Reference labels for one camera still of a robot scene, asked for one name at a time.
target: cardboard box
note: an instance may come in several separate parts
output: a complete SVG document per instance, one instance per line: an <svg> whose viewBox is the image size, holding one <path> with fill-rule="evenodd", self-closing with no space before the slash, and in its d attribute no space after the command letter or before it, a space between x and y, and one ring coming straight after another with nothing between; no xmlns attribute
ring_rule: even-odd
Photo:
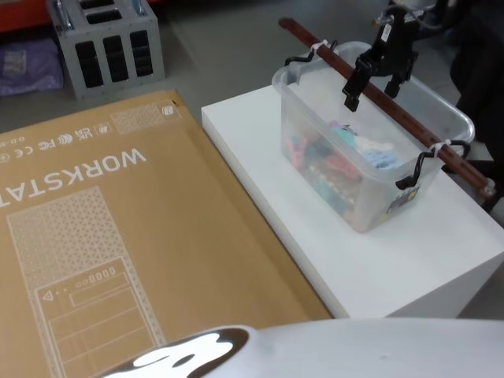
<svg viewBox="0 0 504 378"><path fill-rule="evenodd" d="M0 376L329 317L175 92L0 135Z"/></svg>

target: white platform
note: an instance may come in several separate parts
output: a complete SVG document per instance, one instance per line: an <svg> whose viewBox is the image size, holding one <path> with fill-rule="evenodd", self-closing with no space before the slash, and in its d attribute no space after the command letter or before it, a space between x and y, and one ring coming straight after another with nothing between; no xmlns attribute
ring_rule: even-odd
<svg viewBox="0 0 504 378"><path fill-rule="evenodd" d="M272 87L202 118L335 317L456 317L504 260L504 230L443 172L416 206L356 233L281 155Z"/></svg>

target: brown wooden stick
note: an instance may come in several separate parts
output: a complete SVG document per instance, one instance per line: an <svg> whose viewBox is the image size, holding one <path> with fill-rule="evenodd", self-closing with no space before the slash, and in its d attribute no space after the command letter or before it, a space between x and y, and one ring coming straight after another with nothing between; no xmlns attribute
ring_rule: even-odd
<svg viewBox="0 0 504 378"><path fill-rule="evenodd" d="M315 43L320 42L319 39L291 18L280 19L279 25L290 31L307 47L311 47ZM329 47L322 45L317 50L317 55L324 59L326 63L338 71L345 79L348 80L352 76L354 69L341 57L334 54ZM424 146L430 147L435 143L441 142L437 136L413 118L401 106L397 105L394 101L387 97L385 93L378 89L374 84L368 83L363 93L378 107L380 107L390 118L395 120L411 135L417 138ZM449 148L449 146L443 146L443 148L439 151L438 156L466 183L473 187L481 198L489 198L494 194L493 187L491 187L488 183L488 179L478 172L466 160L462 159L455 151Z"/></svg>

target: gray metal crate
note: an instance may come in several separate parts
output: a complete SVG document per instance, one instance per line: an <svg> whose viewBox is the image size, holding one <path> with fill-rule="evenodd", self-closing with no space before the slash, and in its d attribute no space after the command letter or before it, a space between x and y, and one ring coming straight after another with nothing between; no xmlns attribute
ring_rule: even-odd
<svg viewBox="0 0 504 378"><path fill-rule="evenodd" d="M158 19L144 0L48 0L77 98L164 79Z"/></svg>

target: clear plastic bin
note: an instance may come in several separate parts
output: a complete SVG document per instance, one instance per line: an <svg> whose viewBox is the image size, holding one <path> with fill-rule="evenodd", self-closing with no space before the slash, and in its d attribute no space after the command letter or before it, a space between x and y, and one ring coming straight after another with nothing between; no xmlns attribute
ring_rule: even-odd
<svg viewBox="0 0 504 378"><path fill-rule="evenodd" d="M335 52L354 66L368 48L351 42ZM389 79L371 81L383 91ZM343 104L346 80L317 55L280 69L272 82L282 97L283 155L358 232L418 202L443 166L425 159L417 185L398 189L396 181L413 174L418 154L427 149L363 94L357 112L349 111ZM395 102L441 140L473 140L472 121L414 77Z"/></svg>

